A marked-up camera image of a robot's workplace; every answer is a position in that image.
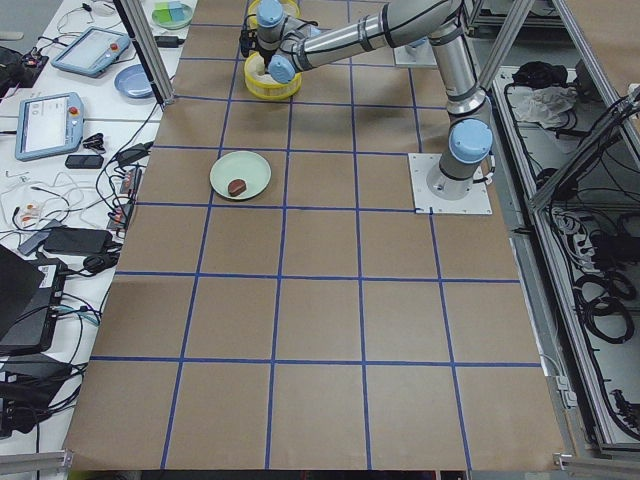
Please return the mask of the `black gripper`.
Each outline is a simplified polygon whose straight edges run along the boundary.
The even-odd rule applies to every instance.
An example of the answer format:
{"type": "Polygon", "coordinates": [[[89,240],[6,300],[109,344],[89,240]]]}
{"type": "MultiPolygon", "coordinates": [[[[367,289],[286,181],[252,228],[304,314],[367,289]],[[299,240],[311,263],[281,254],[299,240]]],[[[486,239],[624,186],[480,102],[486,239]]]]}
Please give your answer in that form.
{"type": "Polygon", "coordinates": [[[274,51],[272,49],[267,48],[267,47],[263,47],[260,44],[258,44],[256,46],[256,51],[259,53],[259,55],[263,59],[263,63],[265,65],[268,65],[270,63],[272,57],[274,56],[274,51]]]}

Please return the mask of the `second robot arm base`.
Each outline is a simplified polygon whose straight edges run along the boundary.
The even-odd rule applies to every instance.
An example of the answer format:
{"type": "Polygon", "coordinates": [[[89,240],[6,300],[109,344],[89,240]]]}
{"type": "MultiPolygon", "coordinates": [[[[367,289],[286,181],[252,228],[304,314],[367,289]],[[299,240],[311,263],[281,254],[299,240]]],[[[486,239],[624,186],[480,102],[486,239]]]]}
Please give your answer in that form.
{"type": "Polygon", "coordinates": [[[431,53],[431,47],[426,37],[415,40],[404,46],[404,51],[410,57],[425,56],[431,53]]]}

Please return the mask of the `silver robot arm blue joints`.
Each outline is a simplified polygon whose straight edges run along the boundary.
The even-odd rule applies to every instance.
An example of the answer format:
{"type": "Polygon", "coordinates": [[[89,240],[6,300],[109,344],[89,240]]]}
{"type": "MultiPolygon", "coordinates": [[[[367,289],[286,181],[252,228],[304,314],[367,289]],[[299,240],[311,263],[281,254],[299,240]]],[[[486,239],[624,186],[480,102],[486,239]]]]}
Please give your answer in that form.
{"type": "Polygon", "coordinates": [[[393,1],[377,14],[321,32],[309,22],[284,14],[276,3],[259,8],[255,42],[274,51],[265,67],[275,81],[286,84],[296,73],[426,37],[435,55],[450,118],[440,171],[452,180],[463,181],[473,177],[489,154],[493,135],[486,91],[474,71],[459,19],[461,5],[460,1],[393,1]]]}

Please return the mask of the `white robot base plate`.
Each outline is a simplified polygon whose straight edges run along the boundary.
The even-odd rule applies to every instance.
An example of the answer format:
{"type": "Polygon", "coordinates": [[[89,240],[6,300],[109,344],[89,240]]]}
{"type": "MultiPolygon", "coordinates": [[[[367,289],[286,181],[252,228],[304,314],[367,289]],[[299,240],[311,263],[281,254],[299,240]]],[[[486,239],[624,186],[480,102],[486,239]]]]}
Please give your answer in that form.
{"type": "Polygon", "coordinates": [[[482,168],[478,166],[471,179],[452,180],[440,171],[440,157],[440,154],[408,154],[414,211],[433,215],[491,215],[482,168]]]}

